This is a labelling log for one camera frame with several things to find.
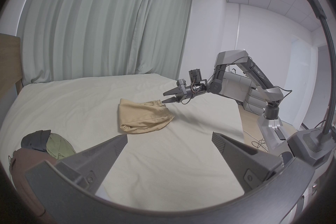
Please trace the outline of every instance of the clothing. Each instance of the clothing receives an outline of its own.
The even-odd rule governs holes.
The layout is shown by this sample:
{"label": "clothing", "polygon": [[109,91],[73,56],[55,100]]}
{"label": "clothing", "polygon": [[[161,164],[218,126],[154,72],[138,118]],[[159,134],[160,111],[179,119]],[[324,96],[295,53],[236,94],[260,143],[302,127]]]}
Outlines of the clothing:
{"label": "clothing", "polygon": [[141,134],[157,131],[165,127],[174,115],[160,100],[134,103],[120,99],[119,124],[128,133]]}
{"label": "clothing", "polygon": [[47,131],[36,131],[35,133],[31,133],[26,135],[21,140],[21,147],[28,149],[35,149],[38,151],[46,152],[47,141],[49,139],[51,130]]}
{"label": "clothing", "polygon": [[25,173],[33,166],[47,160],[55,165],[57,160],[50,156],[47,152],[41,152],[34,149],[20,148],[13,152],[13,158],[10,162],[9,171],[11,173],[14,186],[26,203],[27,207],[43,222],[56,223],[53,218],[45,211],[34,192],[30,188],[26,180]]}
{"label": "clothing", "polygon": [[65,138],[54,133],[50,134],[46,148],[49,155],[55,159],[64,159],[73,154],[76,154],[76,151],[72,145],[70,145],[70,143]]}

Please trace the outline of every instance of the bed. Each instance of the bed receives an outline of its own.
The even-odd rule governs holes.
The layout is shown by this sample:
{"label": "bed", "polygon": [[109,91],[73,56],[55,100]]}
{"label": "bed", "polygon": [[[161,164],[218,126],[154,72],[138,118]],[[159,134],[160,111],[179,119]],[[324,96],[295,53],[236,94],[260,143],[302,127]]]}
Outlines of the bed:
{"label": "bed", "polygon": [[[29,84],[20,91],[2,124],[1,163],[10,176],[8,155],[20,148],[25,135],[36,130],[51,129],[66,138],[76,152],[123,134],[118,121],[121,98],[162,100],[162,93],[175,86],[176,81],[157,74]],[[166,127],[128,134],[128,144],[103,182],[107,199],[137,209],[184,211],[243,195],[211,142],[212,132],[244,142],[236,102],[204,94],[187,105],[170,103],[167,107],[175,117]]]}

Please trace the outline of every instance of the wooden headboard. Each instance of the wooden headboard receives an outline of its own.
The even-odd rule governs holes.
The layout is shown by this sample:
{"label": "wooden headboard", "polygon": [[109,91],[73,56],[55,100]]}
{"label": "wooden headboard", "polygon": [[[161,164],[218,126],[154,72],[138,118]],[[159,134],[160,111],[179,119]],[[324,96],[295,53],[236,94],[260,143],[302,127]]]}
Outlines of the wooden headboard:
{"label": "wooden headboard", "polygon": [[0,98],[15,84],[22,89],[20,38],[0,33]]}

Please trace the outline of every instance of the gray-green curtain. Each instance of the gray-green curtain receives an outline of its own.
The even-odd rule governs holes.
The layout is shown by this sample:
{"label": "gray-green curtain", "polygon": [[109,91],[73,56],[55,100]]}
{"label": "gray-green curtain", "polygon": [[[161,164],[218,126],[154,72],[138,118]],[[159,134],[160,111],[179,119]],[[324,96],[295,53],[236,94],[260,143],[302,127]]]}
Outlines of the gray-green curtain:
{"label": "gray-green curtain", "polygon": [[30,0],[24,84],[178,72],[191,0]]}

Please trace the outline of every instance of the wooden floor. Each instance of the wooden floor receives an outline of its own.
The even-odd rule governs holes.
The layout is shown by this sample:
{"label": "wooden floor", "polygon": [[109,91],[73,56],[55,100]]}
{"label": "wooden floor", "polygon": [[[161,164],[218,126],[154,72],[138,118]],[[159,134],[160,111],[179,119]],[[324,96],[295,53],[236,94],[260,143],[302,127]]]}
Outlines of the wooden floor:
{"label": "wooden floor", "polygon": [[[261,140],[263,136],[261,135],[260,129],[257,124],[258,115],[253,114],[249,111],[245,111],[241,105],[238,105],[241,123],[243,125],[243,130],[248,132],[257,140]],[[287,130],[287,132],[292,135],[297,130],[290,124],[283,122],[283,126]],[[250,137],[247,133],[244,132],[244,142],[247,145],[252,145],[252,141],[255,141],[252,137]]]}

